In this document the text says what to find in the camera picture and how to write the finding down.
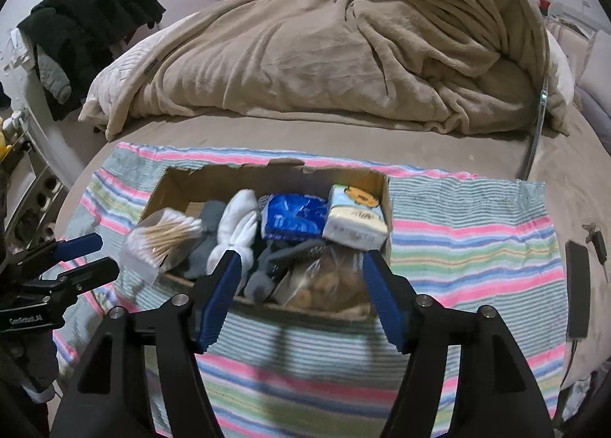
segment cotton swab package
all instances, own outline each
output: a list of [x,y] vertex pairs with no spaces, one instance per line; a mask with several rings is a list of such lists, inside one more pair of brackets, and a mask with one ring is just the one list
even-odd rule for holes
[[119,264],[153,284],[161,272],[174,268],[189,255],[204,230],[201,219],[169,207],[158,210],[127,234]]

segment small device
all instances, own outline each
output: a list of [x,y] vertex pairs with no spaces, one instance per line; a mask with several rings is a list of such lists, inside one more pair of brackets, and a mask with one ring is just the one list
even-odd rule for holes
[[603,232],[594,223],[584,224],[581,227],[588,232],[588,237],[585,239],[585,242],[592,243],[594,245],[594,249],[596,250],[596,256],[598,257],[598,261],[601,263],[601,265],[604,266],[605,262],[607,262],[607,247],[605,246]]
[[570,339],[585,339],[590,324],[590,258],[588,249],[574,241],[566,243],[566,276],[569,297]]

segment beige blanket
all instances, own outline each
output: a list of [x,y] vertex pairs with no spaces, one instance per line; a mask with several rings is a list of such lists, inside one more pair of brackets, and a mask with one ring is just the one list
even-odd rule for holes
[[529,126],[548,43],[527,0],[227,0],[167,34],[123,82],[108,114],[247,116],[384,128],[511,131]]

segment tissue pack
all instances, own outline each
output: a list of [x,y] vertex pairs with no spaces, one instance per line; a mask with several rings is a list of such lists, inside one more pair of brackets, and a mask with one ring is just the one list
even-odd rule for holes
[[380,201],[353,186],[333,185],[323,237],[357,250],[379,250],[388,237]]

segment pink stripe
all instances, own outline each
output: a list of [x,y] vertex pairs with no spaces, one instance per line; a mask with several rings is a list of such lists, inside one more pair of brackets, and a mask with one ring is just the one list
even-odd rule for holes
[[235,424],[232,421],[225,419],[224,417],[216,416],[216,420],[221,426],[221,428],[225,428],[226,430],[236,431],[237,433],[243,434],[245,436],[250,436],[251,438],[269,438],[269,434],[257,433],[256,431],[247,430],[240,425]]
[[104,312],[104,309],[100,307],[100,304],[98,304],[98,301],[95,299],[93,293],[88,291],[88,292],[85,292],[82,296],[85,298],[85,300],[87,300],[91,308],[95,310],[95,313],[97,315],[99,315],[101,318],[105,316],[106,313]]
[[59,334],[59,330],[57,329],[53,331],[53,341],[60,345],[62,349],[65,352],[68,352],[68,354],[70,355],[71,360],[67,360],[66,362],[72,362],[73,360],[79,359],[78,352],[73,347],[71,347],[71,345],[69,345],[68,342],[65,341],[65,339],[63,339],[62,335]]
[[440,234],[445,236],[457,236],[461,238],[481,238],[487,234],[507,234],[511,236],[524,236],[531,234],[533,231],[542,231],[546,228],[553,227],[551,218],[548,215],[538,217],[518,226],[506,226],[503,224],[488,224],[483,226],[469,226],[466,228],[451,228],[450,226],[442,226],[429,224],[423,221],[393,219],[393,231],[399,233],[427,233]]
[[[84,266],[85,264],[87,264],[87,260],[84,257],[79,257],[79,258],[75,259],[74,262],[76,263],[77,266]],[[136,304],[132,303],[132,301],[126,299],[125,297],[123,297],[123,296],[121,296],[121,295],[119,295],[117,293],[117,290],[114,287],[114,283],[104,284],[104,285],[98,287],[97,289],[101,289],[101,290],[105,290],[105,291],[110,292],[111,295],[114,295],[114,297],[118,300],[119,305],[121,305],[121,307],[125,307],[128,310],[128,312],[133,313],[133,312],[140,312],[141,311],[141,309],[139,307],[137,307]],[[96,312],[100,313],[100,315],[102,317],[104,317],[106,315],[106,312],[104,311],[104,309],[102,309],[102,306],[100,306],[100,304],[96,300],[95,296],[93,296],[93,294],[91,294],[91,296],[92,296],[93,302],[95,302],[95,304],[98,306],[98,309],[99,309],[99,311],[96,309]]]
[[308,393],[313,395],[323,394],[349,401],[375,401],[378,404],[393,402],[396,398],[396,390],[377,390],[374,388],[355,388],[346,385],[332,384],[317,381],[306,381],[292,377],[280,376],[279,374],[258,370],[255,367],[227,359],[225,357],[204,354],[196,356],[196,359],[205,365],[210,365],[228,374],[234,374],[244,379],[261,381],[274,387],[285,387],[297,393]]
[[[527,359],[530,370],[535,371],[539,366],[543,366],[548,364],[553,360],[563,360],[564,359],[564,343],[562,345],[557,346],[556,348],[552,348],[547,352],[543,352],[542,354],[537,354]],[[442,387],[443,393],[455,393],[458,388],[458,377],[450,377],[444,381],[444,385]]]
[[495,295],[521,293],[544,284],[553,283],[554,281],[562,281],[564,283],[564,270],[562,267],[555,267],[548,272],[529,278],[507,278],[506,280],[495,280],[455,290],[448,294],[436,293],[435,298],[444,307],[451,308],[459,302],[474,302],[482,298],[494,297]]
[[81,198],[81,205],[87,209],[87,211],[93,216],[96,222],[100,224],[100,226],[104,226],[105,228],[115,231],[118,234],[129,233],[129,227],[115,221],[112,218],[103,216],[86,194],[83,194]]
[[129,195],[130,197],[139,198],[141,200],[148,200],[151,196],[151,192],[143,192],[132,188],[131,186],[126,185],[125,183],[122,183],[121,180],[119,180],[116,176],[113,176],[104,168],[100,168],[99,170],[97,170],[96,175],[100,179],[106,181],[107,183],[119,189],[124,194]]
[[72,269],[72,266],[70,266],[67,262],[58,262],[57,265],[61,267],[64,271]]
[[[260,155],[219,155],[212,154],[207,152],[184,152],[184,151],[175,151],[172,149],[164,149],[163,151],[155,151],[145,146],[139,145],[130,145],[129,143],[121,142],[117,145],[117,148],[122,148],[129,150],[138,154],[140,157],[147,158],[148,160],[154,161],[162,161],[162,160],[203,160],[205,162],[216,163],[216,164],[226,164],[233,163],[236,165],[240,164],[258,164],[258,165],[266,165],[273,158],[284,158],[282,155],[279,157],[263,157]],[[460,173],[444,173],[443,171],[436,169],[408,169],[399,166],[389,166],[389,165],[374,165],[370,166],[364,164],[359,161],[346,161],[346,160],[337,160],[335,158],[330,157],[310,157],[304,156],[303,160],[310,167],[325,167],[325,166],[335,166],[335,167],[356,167],[356,168],[366,168],[372,169],[375,171],[380,171],[382,173],[387,174],[388,176],[393,176],[396,178],[405,178],[409,176],[429,176],[430,178],[442,179],[442,178],[456,178],[460,180],[465,179],[476,179],[477,175],[472,175],[466,172]]]

